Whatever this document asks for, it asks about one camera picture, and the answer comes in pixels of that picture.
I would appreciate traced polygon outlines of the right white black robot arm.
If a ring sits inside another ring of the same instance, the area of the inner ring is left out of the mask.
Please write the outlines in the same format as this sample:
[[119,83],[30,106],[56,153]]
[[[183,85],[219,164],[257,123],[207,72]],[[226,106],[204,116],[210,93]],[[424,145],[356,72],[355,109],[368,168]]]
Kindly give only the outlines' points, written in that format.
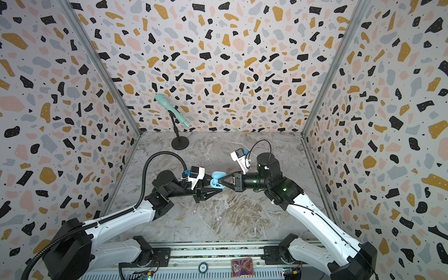
[[279,245],[282,262],[302,261],[332,280],[369,280],[377,277],[375,271],[377,249],[370,243],[361,243],[338,227],[309,198],[293,180],[282,174],[279,161],[270,152],[257,157],[257,171],[250,172],[249,151],[238,149],[231,153],[241,171],[218,179],[220,185],[235,192],[261,190],[321,242],[322,247],[310,244],[295,234],[289,234]]

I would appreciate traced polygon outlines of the black microphone stand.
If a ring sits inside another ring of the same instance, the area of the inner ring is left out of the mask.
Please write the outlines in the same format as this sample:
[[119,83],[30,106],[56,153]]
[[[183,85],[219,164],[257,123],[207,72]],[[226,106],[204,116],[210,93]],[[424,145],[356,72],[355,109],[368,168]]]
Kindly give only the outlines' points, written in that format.
[[171,147],[177,151],[186,149],[189,146],[189,139],[185,136],[180,136],[179,130],[176,126],[175,114],[169,111],[169,115],[173,124],[173,130],[176,134],[175,139],[171,142]]

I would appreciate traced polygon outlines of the colourful square card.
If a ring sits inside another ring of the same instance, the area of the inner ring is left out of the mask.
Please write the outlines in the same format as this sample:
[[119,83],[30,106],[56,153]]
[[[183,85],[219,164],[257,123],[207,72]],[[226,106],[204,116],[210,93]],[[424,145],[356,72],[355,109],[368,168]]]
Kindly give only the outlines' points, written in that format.
[[253,259],[236,259],[231,261],[232,278],[253,277],[254,266]]

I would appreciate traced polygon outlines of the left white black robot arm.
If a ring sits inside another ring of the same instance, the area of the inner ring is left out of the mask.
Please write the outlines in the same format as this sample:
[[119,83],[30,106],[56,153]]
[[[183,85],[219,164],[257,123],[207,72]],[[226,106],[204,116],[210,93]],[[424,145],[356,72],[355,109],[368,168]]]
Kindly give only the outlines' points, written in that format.
[[196,167],[184,172],[181,179],[177,179],[172,171],[162,171],[152,184],[152,192],[138,207],[85,222],[74,218],[63,224],[52,240],[53,246],[43,256],[49,277],[52,280],[77,280],[90,270],[116,263],[139,261],[144,266],[151,259],[152,247],[143,237],[109,245],[106,242],[162,217],[174,206],[172,197],[192,196],[199,203],[224,188],[216,177],[206,175],[203,168]]

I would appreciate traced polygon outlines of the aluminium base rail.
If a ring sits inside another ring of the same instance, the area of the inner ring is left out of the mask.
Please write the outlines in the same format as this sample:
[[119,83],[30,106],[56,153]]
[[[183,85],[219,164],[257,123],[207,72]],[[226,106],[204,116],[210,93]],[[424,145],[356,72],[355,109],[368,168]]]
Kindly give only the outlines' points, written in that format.
[[[305,240],[322,247],[315,240]],[[286,264],[272,241],[220,241],[204,243],[149,243],[151,259],[144,266],[139,261],[120,262],[88,271],[89,275],[110,274],[117,279],[148,280],[332,280],[317,268],[302,261]],[[231,261],[253,259],[254,276],[232,278]],[[198,272],[200,263],[208,264],[205,274]]]

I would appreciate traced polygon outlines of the mint green microphone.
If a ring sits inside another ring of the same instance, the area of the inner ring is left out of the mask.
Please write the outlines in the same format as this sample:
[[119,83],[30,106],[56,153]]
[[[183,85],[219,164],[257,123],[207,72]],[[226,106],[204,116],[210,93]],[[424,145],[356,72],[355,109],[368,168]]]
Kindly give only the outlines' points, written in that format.
[[178,119],[181,124],[183,124],[187,128],[191,127],[191,124],[187,121],[187,119],[183,117],[183,115],[177,109],[175,109],[162,94],[157,94],[155,99],[167,111],[172,112],[175,115],[175,118]]

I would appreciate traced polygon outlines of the blue earbud case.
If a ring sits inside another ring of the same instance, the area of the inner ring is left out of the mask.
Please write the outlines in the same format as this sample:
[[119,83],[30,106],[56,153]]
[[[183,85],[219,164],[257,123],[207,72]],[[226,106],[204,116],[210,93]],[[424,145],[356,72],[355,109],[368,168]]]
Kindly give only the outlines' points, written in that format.
[[219,179],[225,177],[227,174],[222,171],[215,171],[212,173],[212,180],[210,181],[210,186],[214,189],[224,189],[225,186],[219,183]]

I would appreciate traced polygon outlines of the round black white button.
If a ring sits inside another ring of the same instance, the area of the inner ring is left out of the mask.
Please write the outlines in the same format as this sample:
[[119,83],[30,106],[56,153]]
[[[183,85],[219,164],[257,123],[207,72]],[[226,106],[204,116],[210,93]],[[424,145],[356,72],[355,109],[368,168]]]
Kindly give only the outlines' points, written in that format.
[[198,272],[200,274],[205,274],[208,271],[208,264],[206,262],[201,262],[198,266]]

